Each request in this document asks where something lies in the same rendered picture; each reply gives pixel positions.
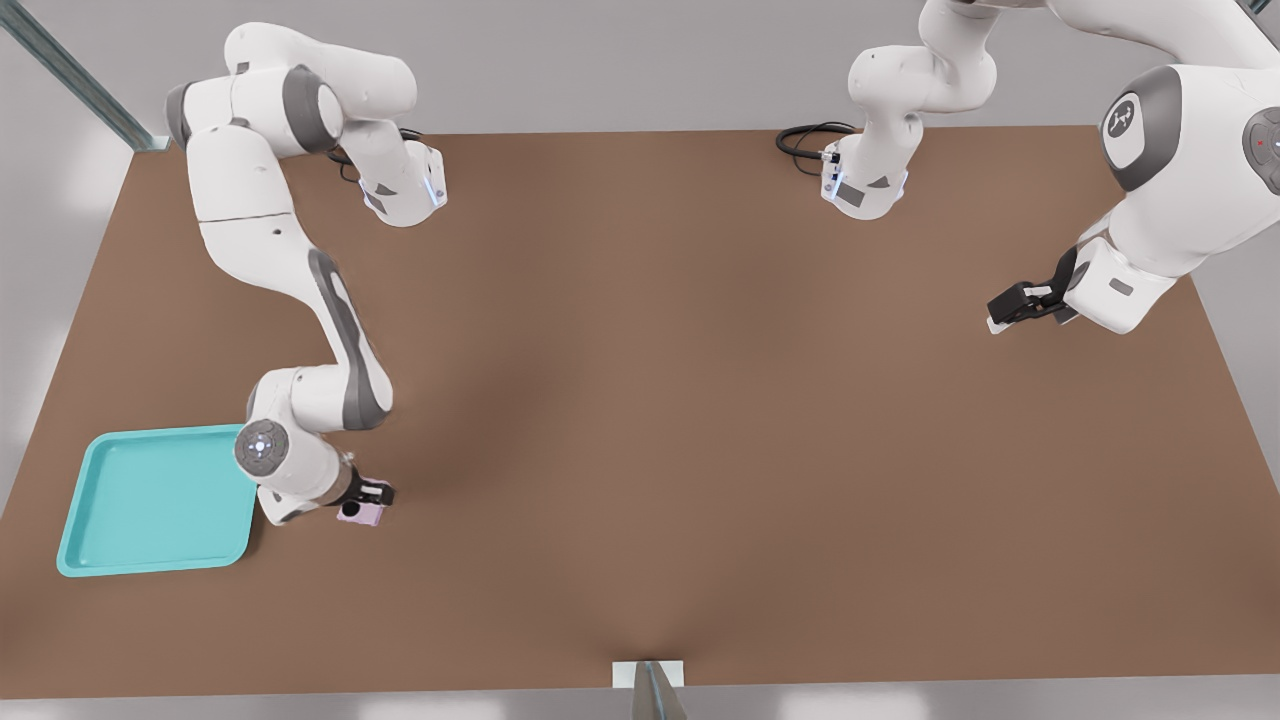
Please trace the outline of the pale blue-green tray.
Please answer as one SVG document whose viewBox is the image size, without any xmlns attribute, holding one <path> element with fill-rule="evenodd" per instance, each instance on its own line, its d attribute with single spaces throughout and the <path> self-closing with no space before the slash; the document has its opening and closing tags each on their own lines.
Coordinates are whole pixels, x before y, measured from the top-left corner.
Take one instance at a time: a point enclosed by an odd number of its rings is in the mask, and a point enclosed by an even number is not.
<svg viewBox="0 0 1280 720">
<path fill-rule="evenodd" d="M 257 486 L 238 424 L 124 430 L 86 448 L 56 555 L 61 575 L 224 568 L 250 542 Z"/>
</svg>

